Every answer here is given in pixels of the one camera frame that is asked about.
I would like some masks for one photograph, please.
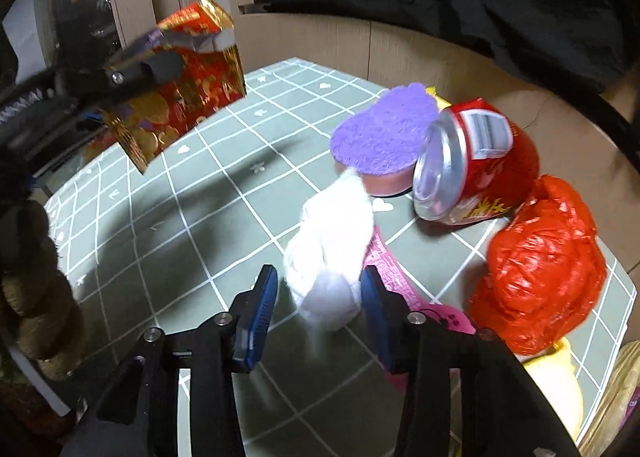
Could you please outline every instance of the barcode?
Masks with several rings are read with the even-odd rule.
[[[471,159],[502,157],[513,146],[507,118],[490,110],[460,112],[471,144]]]

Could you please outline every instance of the red plastic bag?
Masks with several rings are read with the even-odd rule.
[[[534,355],[580,325],[607,269],[587,206],[565,181],[543,175],[487,252],[489,275],[469,315],[516,354]]]

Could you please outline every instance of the crushed can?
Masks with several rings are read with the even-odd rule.
[[[418,217],[451,226],[514,211],[538,177],[527,134],[482,99],[443,109],[427,129],[414,171]]]

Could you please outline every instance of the white tissue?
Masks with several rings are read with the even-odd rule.
[[[360,312],[360,272],[372,235],[369,195],[351,168],[305,203],[300,231],[284,252],[287,283],[305,320],[339,329]]]

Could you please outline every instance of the purple sponge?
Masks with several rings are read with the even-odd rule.
[[[424,85],[393,88],[335,129],[331,154],[341,165],[354,167],[372,195],[400,193],[411,187],[427,127],[437,115],[436,101]]]

